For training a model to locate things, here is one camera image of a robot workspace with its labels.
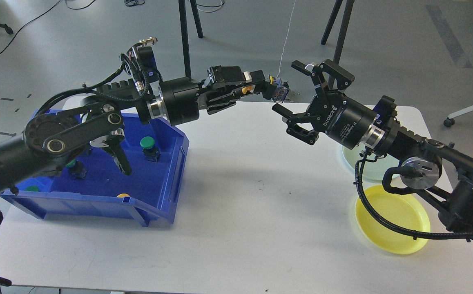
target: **chair caster wheel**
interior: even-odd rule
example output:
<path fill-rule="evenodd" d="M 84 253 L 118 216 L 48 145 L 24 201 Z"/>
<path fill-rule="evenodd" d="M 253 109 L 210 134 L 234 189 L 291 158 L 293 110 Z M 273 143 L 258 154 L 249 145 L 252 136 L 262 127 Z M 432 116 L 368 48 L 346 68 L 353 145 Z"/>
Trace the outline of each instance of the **chair caster wheel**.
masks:
<path fill-rule="evenodd" d="M 6 30 L 8 35 L 13 35 L 13 30 L 9 26 L 6 26 L 4 29 Z"/>
<path fill-rule="evenodd" d="M 455 119 L 453 118 L 446 118 L 444 120 L 444 125 L 447 127 L 447 128 L 450 128 L 453 124 L 455 124 Z"/>

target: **robotiq logo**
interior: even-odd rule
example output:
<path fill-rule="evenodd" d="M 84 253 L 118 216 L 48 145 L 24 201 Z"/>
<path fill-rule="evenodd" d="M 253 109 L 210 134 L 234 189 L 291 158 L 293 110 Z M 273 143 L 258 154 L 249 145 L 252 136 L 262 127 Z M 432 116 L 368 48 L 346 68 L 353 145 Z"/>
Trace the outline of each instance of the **robotiq logo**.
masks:
<path fill-rule="evenodd" d="M 332 108 L 331 112 L 329 112 L 329 115 L 326 118 L 326 121 L 323 123 L 324 126 L 327 126 L 329 124 L 329 121 L 333 118 L 334 113 L 336 112 L 336 110 L 338 110 L 338 108 L 336 108 L 334 105 L 331 108 Z"/>

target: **tripod leg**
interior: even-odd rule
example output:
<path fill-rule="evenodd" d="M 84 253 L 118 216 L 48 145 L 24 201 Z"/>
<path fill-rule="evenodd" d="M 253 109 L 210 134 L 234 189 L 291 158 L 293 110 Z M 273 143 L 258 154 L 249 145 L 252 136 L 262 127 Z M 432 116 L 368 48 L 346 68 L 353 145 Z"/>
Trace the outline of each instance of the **tripod leg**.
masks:
<path fill-rule="evenodd" d="M 184 52 L 184 70 L 186 76 L 191 78 L 190 42 L 187 37 L 186 0 L 178 0 L 180 14 L 180 29 L 182 32 L 182 51 Z"/>
<path fill-rule="evenodd" d="M 331 29 L 333 28 L 334 21 L 336 16 L 338 15 L 338 11 L 340 10 L 342 0 L 336 0 L 335 5 L 333 6 L 333 11 L 331 12 L 331 16 L 329 17 L 328 25 L 326 26 L 326 31 L 324 32 L 324 36 L 322 36 L 322 40 L 320 44 L 325 45 L 328 42 L 329 34 L 331 33 Z"/>
<path fill-rule="evenodd" d="M 340 62 L 341 51 L 344 48 L 345 35 L 347 33 L 347 27 L 349 26 L 349 19 L 351 18 L 354 3 L 355 0 L 347 0 L 345 3 L 344 18 L 341 20 L 340 33 L 338 34 L 338 41 L 336 42 L 335 54 L 333 57 L 333 62 L 336 64 Z M 334 77 L 329 77 L 329 89 L 333 89 L 334 80 Z"/>
<path fill-rule="evenodd" d="M 191 9 L 193 10 L 193 18 L 195 19 L 195 26 L 197 27 L 197 34 L 199 38 L 203 38 L 201 18 L 199 17 L 199 10 L 197 9 L 197 0 L 190 0 Z"/>

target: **plate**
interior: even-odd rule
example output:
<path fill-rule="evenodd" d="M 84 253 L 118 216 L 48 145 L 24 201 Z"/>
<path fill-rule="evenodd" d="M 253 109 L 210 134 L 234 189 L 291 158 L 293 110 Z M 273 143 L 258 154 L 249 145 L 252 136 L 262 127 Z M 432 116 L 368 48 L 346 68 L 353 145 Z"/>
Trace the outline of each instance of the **plate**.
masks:
<path fill-rule="evenodd" d="M 353 168 L 353 171 L 355 169 L 356 162 L 361 159 L 359 153 L 364 150 L 365 147 L 363 145 L 356 146 L 351 150 L 344 146 L 341 148 L 341 152 L 344 155 L 345 160 Z M 374 159 L 375 155 L 371 154 L 367 158 Z M 377 160 L 376 162 L 366 162 L 363 177 L 367 180 L 381 182 L 387 169 L 398 165 L 398 160 L 390 155 L 387 155 L 386 158 Z"/>
<path fill-rule="evenodd" d="M 390 194 L 381 185 L 365 190 L 367 200 L 373 208 L 388 221 L 401 227 L 416 231 L 431 231 L 431 223 L 424 207 L 413 195 Z M 377 222 L 361 200 L 355 205 L 356 221 L 365 236 L 381 249 L 396 253 L 410 254 L 420 250 L 427 243 L 427 239 L 405 236 L 382 226 Z"/>

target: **small bottle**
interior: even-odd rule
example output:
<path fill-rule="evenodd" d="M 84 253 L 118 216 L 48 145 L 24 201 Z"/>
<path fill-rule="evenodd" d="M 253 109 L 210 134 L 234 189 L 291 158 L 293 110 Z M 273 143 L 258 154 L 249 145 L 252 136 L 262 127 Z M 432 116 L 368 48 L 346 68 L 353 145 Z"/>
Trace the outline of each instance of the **small bottle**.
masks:
<path fill-rule="evenodd" d="M 68 168 L 68 173 L 76 179 L 83 179 L 86 176 L 87 169 L 80 160 L 72 160 L 69 162 L 66 167 Z"/>
<path fill-rule="evenodd" d="M 140 140 L 140 147 L 142 147 L 142 152 L 147 160 L 158 162 L 160 150 L 155 146 L 155 139 L 150 136 L 145 136 Z"/>

